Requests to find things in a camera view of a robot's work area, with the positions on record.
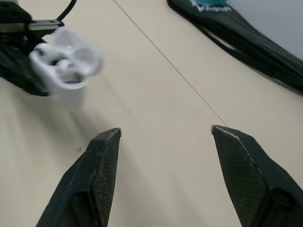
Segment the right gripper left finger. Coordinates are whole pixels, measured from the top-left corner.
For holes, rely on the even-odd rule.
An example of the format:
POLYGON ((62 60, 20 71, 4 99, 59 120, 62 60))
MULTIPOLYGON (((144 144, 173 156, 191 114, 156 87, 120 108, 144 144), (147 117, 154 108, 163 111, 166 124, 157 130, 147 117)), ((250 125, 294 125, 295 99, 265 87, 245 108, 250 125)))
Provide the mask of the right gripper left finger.
POLYGON ((113 128, 93 138, 64 173, 38 227, 106 227, 113 202, 119 142, 113 128))

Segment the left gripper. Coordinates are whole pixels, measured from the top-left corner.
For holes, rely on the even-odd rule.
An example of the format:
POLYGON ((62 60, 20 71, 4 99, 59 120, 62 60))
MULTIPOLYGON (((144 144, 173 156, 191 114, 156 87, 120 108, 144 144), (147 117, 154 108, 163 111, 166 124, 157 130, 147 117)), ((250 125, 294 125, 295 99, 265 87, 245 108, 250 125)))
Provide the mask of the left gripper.
POLYGON ((64 26, 57 19, 34 20, 14 1, 0 2, 0 77, 34 96, 49 96, 42 79, 34 72, 29 54, 64 26))

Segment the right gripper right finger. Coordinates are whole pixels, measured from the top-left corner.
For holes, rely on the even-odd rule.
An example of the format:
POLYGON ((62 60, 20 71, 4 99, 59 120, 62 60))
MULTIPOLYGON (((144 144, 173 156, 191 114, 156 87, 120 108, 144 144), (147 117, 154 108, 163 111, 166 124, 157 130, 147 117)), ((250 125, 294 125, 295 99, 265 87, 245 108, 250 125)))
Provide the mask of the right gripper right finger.
POLYGON ((301 227, 303 191, 250 135, 220 125, 211 134, 243 227, 301 227))

